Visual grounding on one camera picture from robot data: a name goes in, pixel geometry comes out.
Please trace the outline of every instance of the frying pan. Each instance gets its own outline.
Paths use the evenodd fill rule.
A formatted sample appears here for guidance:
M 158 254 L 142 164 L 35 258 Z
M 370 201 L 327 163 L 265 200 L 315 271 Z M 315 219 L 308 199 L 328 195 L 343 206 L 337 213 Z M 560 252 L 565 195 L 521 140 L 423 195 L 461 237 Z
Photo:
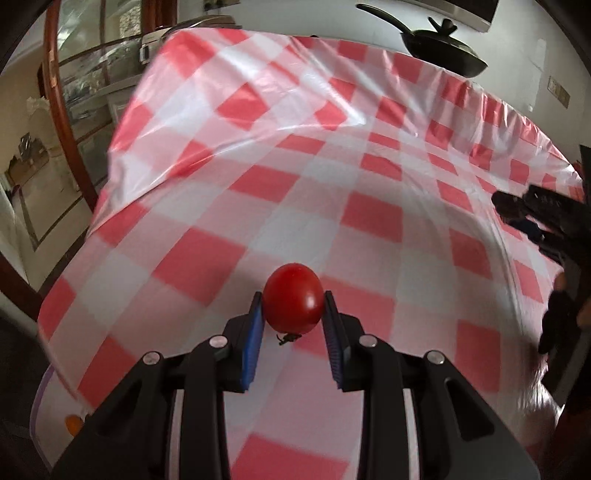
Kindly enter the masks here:
M 413 57 L 438 65 L 466 78 L 480 75 L 488 65 L 465 43 L 451 37 L 457 26 L 446 18 L 441 25 L 429 17 L 436 31 L 411 31 L 398 18 L 372 5 L 357 4 L 357 8 L 394 25 L 402 33 L 402 40 Z

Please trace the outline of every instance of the red cherry tomato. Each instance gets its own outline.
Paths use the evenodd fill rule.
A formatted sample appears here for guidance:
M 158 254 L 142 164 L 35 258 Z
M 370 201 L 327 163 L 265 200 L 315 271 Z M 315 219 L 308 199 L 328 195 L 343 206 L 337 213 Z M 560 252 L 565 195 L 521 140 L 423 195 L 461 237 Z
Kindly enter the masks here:
M 267 280 L 262 292 L 262 312 L 275 331 L 295 336 L 308 333 L 316 326 L 323 311 L 322 284 L 305 265 L 283 265 Z

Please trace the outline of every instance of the silver screw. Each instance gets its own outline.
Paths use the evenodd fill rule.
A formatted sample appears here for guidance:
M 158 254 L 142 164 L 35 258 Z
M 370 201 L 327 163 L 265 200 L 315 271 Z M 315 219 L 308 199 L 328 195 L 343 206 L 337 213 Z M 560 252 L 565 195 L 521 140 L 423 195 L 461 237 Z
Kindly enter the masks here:
M 160 362 L 160 354 L 158 352 L 148 352 L 142 358 L 146 365 L 156 365 Z
M 378 344 L 378 339 L 373 335 L 362 335 L 359 337 L 359 343 L 367 348 L 373 348 Z
M 224 348 L 228 344 L 228 339 L 223 335 L 216 335 L 209 339 L 209 345 L 214 348 Z
M 429 360 L 432 364 L 442 365 L 445 361 L 445 355 L 443 355 L 441 352 L 437 350 L 431 350 L 427 354 L 427 360 Z

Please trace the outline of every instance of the table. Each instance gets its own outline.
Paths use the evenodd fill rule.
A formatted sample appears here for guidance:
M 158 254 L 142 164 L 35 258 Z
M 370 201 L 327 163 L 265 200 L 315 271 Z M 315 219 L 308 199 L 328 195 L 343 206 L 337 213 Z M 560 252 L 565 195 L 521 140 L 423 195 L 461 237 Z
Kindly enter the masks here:
M 89 408 L 144 352 L 221 332 L 297 261 L 367 332 L 444 352 L 532 453 L 553 429 L 535 346 L 557 267 L 490 196 L 536 183 L 580 197 L 580 179 L 478 85 L 348 41 L 184 30 L 109 156 L 90 234 L 39 319 Z M 321 330 L 282 347 L 265 330 L 250 392 L 227 395 L 236 478 L 354 478 L 361 396 L 336 390 Z

